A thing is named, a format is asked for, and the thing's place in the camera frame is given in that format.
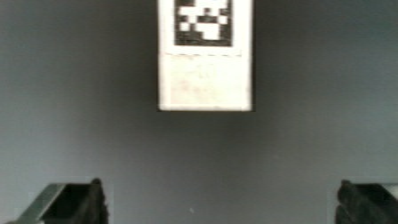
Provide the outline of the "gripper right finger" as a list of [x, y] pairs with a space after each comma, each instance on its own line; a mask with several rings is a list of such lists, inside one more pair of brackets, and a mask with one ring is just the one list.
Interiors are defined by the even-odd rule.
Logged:
[[398, 183], [340, 181], [335, 224], [398, 224]]

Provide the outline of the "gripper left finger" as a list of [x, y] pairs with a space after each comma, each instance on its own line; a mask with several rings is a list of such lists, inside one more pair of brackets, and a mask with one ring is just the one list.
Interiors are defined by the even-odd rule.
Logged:
[[100, 179], [51, 183], [12, 224], [109, 224]]

